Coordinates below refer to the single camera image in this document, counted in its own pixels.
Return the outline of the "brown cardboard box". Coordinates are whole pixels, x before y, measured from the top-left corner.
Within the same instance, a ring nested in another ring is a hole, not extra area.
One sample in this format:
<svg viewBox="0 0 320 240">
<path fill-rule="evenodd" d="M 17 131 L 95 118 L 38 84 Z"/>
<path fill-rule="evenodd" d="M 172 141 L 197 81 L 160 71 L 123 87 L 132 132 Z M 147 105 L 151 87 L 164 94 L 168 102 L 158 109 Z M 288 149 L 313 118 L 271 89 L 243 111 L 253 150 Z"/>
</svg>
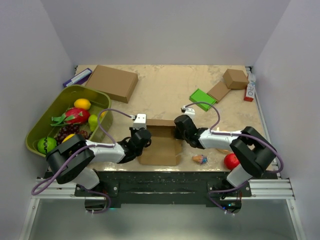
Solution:
<svg viewBox="0 0 320 240">
<path fill-rule="evenodd" d="M 151 144 L 143 150 L 138 162 L 150 166 L 177 166 L 182 160 L 182 141 L 175 138 L 176 125 L 173 120 L 147 119 L 147 130 L 151 133 Z"/>
</svg>

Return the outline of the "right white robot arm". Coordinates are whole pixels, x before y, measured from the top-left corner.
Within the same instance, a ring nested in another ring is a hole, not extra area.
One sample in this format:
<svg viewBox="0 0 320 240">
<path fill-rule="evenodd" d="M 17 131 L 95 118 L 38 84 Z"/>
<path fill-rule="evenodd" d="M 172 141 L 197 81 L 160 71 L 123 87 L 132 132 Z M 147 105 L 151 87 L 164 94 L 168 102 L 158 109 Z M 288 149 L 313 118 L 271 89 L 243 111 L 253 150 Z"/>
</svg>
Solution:
<svg viewBox="0 0 320 240">
<path fill-rule="evenodd" d="M 222 149 L 235 154 L 239 164 L 212 190 L 233 197 L 251 178 L 260 178 L 276 158 L 277 151 L 251 126 L 241 131 L 214 131 L 198 128 L 190 116 L 183 114 L 174 120 L 175 137 L 197 149 Z"/>
</svg>

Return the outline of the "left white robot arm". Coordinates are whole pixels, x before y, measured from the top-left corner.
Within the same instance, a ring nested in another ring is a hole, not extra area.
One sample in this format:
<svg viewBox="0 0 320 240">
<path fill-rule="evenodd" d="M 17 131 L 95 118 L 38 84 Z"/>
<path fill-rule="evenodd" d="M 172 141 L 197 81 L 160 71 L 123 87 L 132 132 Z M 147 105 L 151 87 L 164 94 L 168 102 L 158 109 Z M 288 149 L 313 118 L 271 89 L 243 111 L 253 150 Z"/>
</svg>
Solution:
<svg viewBox="0 0 320 240">
<path fill-rule="evenodd" d="M 104 184 L 97 173 L 88 168 L 88 164 L 125 164 L 133 161 L 151 145 L 151 138 L 152 134 L 145 128 L 134 130 L 131 136 L 115 144 L 93 142 L 77 134 L 47 153 L 46 161 L 58 184 L 74 182 L 84 186 L 92 196 L 99 196 Z"/>
</svg>

